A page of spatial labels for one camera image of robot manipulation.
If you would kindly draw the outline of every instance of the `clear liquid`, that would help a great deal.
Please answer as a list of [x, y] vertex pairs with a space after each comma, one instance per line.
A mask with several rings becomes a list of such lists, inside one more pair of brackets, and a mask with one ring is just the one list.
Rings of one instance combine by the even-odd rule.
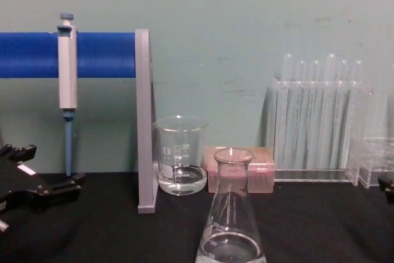
[[236, 232], [216, 233], [200, 245], [196, 263], [267, 263], [252, 238]]
[[207, 174], [198, 166], [185, 166], [174, 169], [174, 178], [168, 179], [159, 173], [159, 186], [173, 195], [189, 195], [199, 192], [207, 183]]

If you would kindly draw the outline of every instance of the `pink sponge block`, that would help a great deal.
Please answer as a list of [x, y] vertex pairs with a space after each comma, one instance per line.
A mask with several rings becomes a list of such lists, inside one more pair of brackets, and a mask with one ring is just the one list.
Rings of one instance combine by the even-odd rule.
[[[216, 151], [226, 147], [207, 147], [204, 151], [202, 167], [208, 173], [208, 191], [216, 192], [217, 162]], [[254, 158], [247, 171], [247, 189], [250, 193], [272, 193], [275, 179], [275, 162], [272, 152], [264, 147], [242, 147], [250, 150]]]

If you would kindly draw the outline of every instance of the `pipette stand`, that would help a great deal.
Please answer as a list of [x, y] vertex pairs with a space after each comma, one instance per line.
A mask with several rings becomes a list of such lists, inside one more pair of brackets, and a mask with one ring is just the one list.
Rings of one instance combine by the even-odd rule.
[[[155, 101], [149, 30], [77, 32], [77, 40], [78, 78], [136, 79], [138, 212], [153, 213], [158, 165], [151, 127]], [[0, 33], [0, 78], [58, 78], [58, 33]]]
[[135, 31], [135, 76], [139, 172], [138, 213], [150, 214], [155, 212], [158, 192], [158, 161], [155, 133], [152, 132], [152, 123], [156, 121], [156, 113], [148, 30]]

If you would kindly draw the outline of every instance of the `gray stand support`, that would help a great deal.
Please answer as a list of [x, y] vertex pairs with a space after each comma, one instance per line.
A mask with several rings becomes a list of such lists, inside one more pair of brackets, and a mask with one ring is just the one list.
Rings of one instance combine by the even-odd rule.
[[149, 30], [135, 31], [135, 84], [137, 93], [138, 134], [138, 213], [155, 212], [158, 191], [158, 163], [156, 140], [152, 131], [155, 118], [153, 97], [153, 69]]

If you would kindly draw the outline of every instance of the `flask neck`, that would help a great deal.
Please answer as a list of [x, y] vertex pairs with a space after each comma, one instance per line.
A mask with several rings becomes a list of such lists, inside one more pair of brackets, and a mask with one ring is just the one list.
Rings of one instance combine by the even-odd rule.
[[247, 195], [247, 167], [250, 161], [226, 163], [218, 161], [217, 192]]

